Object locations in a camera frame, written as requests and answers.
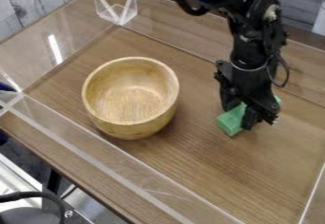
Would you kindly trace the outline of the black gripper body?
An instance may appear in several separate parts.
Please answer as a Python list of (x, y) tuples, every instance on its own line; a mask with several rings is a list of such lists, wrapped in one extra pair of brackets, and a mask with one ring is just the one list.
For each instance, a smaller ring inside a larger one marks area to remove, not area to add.
[(215, 78), (220, 82), (220, 88), (235, 87), (241, 102), (247, 104), (247, 107), (255, 108), (263, 117), (263, 121), (273, 124), (279, 119), (281, 106), (272, 91), (267, 69), (244, 71), (224, 60), (216, 62), (216, 68)]

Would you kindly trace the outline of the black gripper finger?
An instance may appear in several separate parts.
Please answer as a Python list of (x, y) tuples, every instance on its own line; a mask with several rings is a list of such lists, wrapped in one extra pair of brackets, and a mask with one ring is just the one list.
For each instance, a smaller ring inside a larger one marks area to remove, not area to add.
[(223, 108), (225, 111), (233, 110), (241, 104), (241, 99), (239, 98), (239, 91), (235, 87), (221, 87), (220, 98)]
[(251, 130), (253, 126), (263, 121), (260, 113), (255, 110), (253, 107), (248, 106), (245, 108), (245, 113), (241, 120), (241, 128)]

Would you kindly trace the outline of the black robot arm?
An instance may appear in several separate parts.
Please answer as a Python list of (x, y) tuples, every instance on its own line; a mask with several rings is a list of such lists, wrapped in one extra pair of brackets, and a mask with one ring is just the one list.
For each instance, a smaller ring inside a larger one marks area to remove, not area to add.
[(281, 55), (288, 44), (280, 0), (176, 0), (192, 16), (217, 10), (228, 20), (235, 38), (231, 60), (216, 62), (215, 78), (220, 82), (220, 96), (227, 111), (247, 105), (239, 120), (243, 129), (257, 123), (273, 123), (281, 111), (272, 88), (283, 88), (277, 81), (280, 69), (288, 70)]

